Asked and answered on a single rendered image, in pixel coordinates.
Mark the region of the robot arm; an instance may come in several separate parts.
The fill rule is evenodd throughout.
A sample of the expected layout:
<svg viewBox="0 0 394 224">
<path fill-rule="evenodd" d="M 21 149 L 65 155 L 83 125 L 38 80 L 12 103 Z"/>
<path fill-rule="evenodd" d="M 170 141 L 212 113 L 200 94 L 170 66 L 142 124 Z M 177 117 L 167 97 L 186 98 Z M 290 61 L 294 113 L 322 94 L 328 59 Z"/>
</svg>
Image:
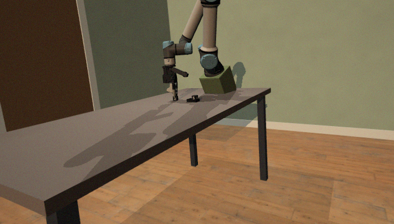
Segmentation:
<svg viewBox="0 0 394 224">
<path fill-rule="evenodd" d="M 206 77 L 214 77 L 224 71 L 218 59 L 216 46 L 217 11 L 220 0 L 197 0 L 179 44 L 163 42 L 164 64 L 175 65 L 175 55 L 192 54 L 192 38 L 203 17 L 203 44 L 198 46 L 200 63 Z M 171 58 L 173 57 L 173 58 Z"/>
</svg>

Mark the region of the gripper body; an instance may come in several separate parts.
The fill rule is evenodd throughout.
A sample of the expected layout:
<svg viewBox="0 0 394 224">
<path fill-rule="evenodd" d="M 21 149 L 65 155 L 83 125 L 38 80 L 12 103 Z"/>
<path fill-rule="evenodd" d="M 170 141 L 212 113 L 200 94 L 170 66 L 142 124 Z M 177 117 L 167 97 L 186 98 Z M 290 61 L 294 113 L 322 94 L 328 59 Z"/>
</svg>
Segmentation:
<svg viewBox="0 0 394 224">
<path fill-rule="evenodd" d="M 164 74 L 163 74 L 163 83 L 171 83 L 173 77 L 174 77 L 174 82 L 177 82 L 177 75 L 175 72 L 171 71 L 172 67 L 175 67 L 175 65 L 167 65 L 167 66 L 162 66 Z"/>
</svg>

